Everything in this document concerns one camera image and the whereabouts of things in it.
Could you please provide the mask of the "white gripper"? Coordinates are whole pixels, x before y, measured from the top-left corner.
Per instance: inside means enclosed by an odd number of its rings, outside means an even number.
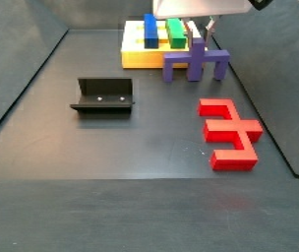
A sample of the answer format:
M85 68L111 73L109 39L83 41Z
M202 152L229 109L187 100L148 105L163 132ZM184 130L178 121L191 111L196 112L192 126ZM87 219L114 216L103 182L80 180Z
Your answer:
M249 0L152 0L152 11L158 19L183 18L187 38L192 38L188 18L210 16L204 27L206 41L215 32L216 15L246 13L251 8Z

